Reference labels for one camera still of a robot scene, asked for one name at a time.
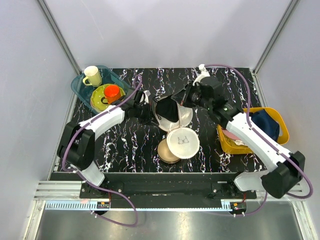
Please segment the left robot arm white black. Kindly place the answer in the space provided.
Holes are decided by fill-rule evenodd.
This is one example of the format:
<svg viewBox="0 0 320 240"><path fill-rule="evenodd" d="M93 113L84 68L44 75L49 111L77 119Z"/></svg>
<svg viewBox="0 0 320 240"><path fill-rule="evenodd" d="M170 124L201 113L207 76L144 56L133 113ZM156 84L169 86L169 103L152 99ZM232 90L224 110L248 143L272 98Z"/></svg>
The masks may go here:
<svg viewBox="0 0 320 240"><path fill-rule="evenodd" d="M111 128L122 122L136 118L143 124L153 119L148 90L129 90L128 95L112 102L106 110L82 122L68 122L60 139L57 156L62 160L61 166L76 172L87 183L92 184L90 192L97 198L108 193L105 175L95 163L96 141Z"/></svg>

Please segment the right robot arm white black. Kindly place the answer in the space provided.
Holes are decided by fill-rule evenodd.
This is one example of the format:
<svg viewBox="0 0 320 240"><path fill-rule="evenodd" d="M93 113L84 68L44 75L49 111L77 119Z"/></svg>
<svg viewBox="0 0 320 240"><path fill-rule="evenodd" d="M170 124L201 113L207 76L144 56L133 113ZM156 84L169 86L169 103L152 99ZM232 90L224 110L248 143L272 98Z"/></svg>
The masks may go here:
<svg viewBox="0 0 320 240"><path fill-rule="evenodd" d="M249 111L225 99L222 84L211 76L188 83L172 95L172 99L187 108L201 107L207 110L212 121L234 134L248 146L263 162L266 171L243 172L227 185L228 195L239 198L244 192L265 190L276 199L288 195L289 191L302 179L309 186L307 195L297 195L298 199L312 196L314 189L304 173L305 156L292 153L270 138L249 118Z"/></svg>

